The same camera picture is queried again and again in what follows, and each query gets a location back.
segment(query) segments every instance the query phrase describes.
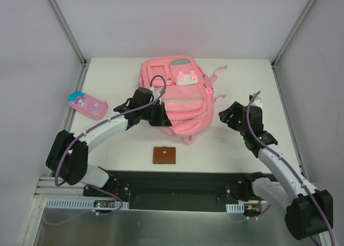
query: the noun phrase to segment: cartoon character print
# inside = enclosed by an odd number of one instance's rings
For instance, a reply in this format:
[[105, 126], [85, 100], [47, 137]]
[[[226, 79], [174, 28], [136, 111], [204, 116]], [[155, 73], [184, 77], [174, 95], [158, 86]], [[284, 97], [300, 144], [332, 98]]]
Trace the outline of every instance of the cartoon character print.
[[81, 107], [85, 106], [86, 105], [85, 97], [76, 97], [75, 103], [79, 104], [79, 106]]

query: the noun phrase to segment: white vent grille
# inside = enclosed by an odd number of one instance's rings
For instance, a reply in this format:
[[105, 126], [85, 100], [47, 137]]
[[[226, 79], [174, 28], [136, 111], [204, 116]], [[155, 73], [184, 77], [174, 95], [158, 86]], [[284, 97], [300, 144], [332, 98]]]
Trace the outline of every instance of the white vent grille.
[[[48, 199], [47, 208], [64, 209], [95, 209], [94, 199]], [[113, 210], [120, 207], [120, 202], [109, 203], [109, 207], [102, 207], [102, 210]], [[123, 202], [122, 209], [129, 209], [129, 203]]]
[[227, 213], [243, 213], [245, 207], [243, 203], [226, 205]]

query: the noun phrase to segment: white wall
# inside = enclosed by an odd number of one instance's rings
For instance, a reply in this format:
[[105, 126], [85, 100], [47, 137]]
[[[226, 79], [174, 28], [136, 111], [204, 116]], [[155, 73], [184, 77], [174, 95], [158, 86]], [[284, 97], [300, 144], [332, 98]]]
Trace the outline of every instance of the white wall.
[[81, 71], [46, 0], [0, 0], [0, 245], [16, 245]]
[[307, 0], [57, 0], [91, 57], [270, 59]]
[[344, 245], [344, 0], [319, 0], [277, 67], [309, 179], [334, 197]]

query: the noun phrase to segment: pink backpack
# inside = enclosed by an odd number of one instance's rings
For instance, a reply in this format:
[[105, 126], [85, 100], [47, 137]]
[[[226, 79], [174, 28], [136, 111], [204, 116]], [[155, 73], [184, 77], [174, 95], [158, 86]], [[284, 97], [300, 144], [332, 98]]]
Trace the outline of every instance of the pink backpack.
[[[183, 137], [187, 144], [192, 144], [196, 133], [211, 124], [216, 99], [225, 97], [220, 95], [214, 98], [213, 94], [212, 83], [220, 69], [227, 69], [227, 66], [218, 68], [208, 77], [189, 56], [153, 58], [142, 64], [139, 86], [149, 88], [155, 75], [161, 75], [166, 80], [167, 88], [162, 101], [172, 127], [164, 127], [165, 132]], [[156, 78], [153, 87], [163, 87], [163, 81]]]

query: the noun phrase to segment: tabletop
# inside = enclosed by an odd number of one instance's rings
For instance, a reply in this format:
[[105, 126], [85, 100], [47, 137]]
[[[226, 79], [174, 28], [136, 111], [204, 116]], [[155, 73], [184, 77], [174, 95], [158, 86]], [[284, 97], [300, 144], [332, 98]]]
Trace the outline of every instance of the tabletop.
[[[109, 112], [132, 97], [137, 88], [139, 71], [144, 58], [92, 58], [82, 91], [107, 101]], [[271, 171], [245, 147], [242, 136], [220, 122], [218, 112], [234, 101], [248, 104], [248, 97], [261, 90], [264, 129], [282, 147], [291, 165], [299, 171], [295, 149], [268, 60], [196, 59], [210, 76], [220, 66], [214, 95], [219, 98], [214, 108], [214, 120], [200, 132], [196, 142], [186, 145], [181, 138], [165, 133], [147, 122], [117, 134], [99, 145], [89, 155], [89, 163], [108, 170], [166, 172], [265, 172]], [[76, 112], [71, 131], [94, 125], [92, 120]], [[176, 164], [153, 164], [154, 147], [176, 147]]]

